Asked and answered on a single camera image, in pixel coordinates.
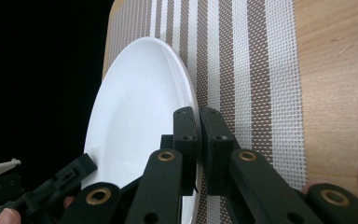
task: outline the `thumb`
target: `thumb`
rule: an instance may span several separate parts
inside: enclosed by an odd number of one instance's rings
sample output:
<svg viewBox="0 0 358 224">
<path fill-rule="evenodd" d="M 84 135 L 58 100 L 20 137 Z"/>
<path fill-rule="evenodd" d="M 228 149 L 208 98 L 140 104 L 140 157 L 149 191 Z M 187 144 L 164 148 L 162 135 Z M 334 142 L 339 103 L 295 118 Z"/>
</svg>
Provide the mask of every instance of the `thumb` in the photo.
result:
<svg viewBox="0 0 358 224">
<path fill-rule="evenodd" d="M 0 224 L 21 224 L 20 213 L 14 209 L 5 208 L 0 214 Z"/>
</svg>

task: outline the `table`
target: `table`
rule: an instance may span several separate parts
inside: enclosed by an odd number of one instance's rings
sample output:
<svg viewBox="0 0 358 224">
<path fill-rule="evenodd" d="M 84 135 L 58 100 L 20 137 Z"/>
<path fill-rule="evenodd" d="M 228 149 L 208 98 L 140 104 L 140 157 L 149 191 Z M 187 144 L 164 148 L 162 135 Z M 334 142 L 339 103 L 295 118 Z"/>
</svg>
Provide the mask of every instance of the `table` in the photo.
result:
<svg viewBox="0 0 358 224">
<path fill-rule="evenodd" d="M 199 105 L 292 187 L 322 179 L 358 196 L 358 1 L 116 0 L 103 76 L 142 36 L 177 50 Z M 224 198 L 202 202 L 199 223 L 228 222 Z"/>
</svg>

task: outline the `plate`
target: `plate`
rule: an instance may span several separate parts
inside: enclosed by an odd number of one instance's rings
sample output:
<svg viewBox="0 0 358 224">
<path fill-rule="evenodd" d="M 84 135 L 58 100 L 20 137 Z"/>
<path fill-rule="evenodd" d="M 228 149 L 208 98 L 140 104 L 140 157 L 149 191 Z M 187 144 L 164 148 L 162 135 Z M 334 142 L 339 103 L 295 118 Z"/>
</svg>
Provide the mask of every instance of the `plate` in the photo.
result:
<svg viewBox="0 0 358 224">
<path fill-rule="evenodd" d="M 144 172 L 162 134 L 173 133 L 173 112 L 191 106 L 197 132 L 196 93 L 177 53 L 165 42 L 142 37 L 130 43 L 110 66 L 89 119 L 85 153 L 98 167 L 82 188 L 109 182 L 123 188 Z M 200 189 L 200 166 L 197 187 Z M 200 196 L 183 197 L 182 223 L 194 223 Z"/>
</svg>

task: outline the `fingernail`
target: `fingernail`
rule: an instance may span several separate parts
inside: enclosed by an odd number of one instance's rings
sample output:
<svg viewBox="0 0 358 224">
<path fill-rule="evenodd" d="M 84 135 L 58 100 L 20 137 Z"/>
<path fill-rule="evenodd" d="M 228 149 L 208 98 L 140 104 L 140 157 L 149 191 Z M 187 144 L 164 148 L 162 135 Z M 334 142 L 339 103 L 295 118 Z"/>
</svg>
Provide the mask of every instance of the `fingernail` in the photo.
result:
<svg viewBox="0 0 358 224">
<path fill-rule="evenodd" d="M 5 208 L 0 215 L 0 224 L 12 224 L 14 221 L 14 213 L 8 208 Z"/>
</svg>

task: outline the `striped placemat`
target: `striped placemat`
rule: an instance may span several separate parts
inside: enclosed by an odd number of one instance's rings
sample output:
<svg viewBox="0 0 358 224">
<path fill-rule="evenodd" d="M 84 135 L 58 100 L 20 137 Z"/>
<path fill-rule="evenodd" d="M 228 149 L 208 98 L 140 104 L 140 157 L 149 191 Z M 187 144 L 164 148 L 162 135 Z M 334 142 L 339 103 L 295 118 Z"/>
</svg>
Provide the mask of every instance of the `striped placemat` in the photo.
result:
<svg viewBox="0 0 358 224">
<path fill-rule="evenodd" d="M 200 106 L 220 110 L 240 145 L 295 189 L 306 182 L 296 25 L 291 0 L 127 0 L 109 22 L 108 67 L 133 40 L 170 44 Z M 230 223 L 224 197 L 201 187 L 197 223 Z"/>
</svg>

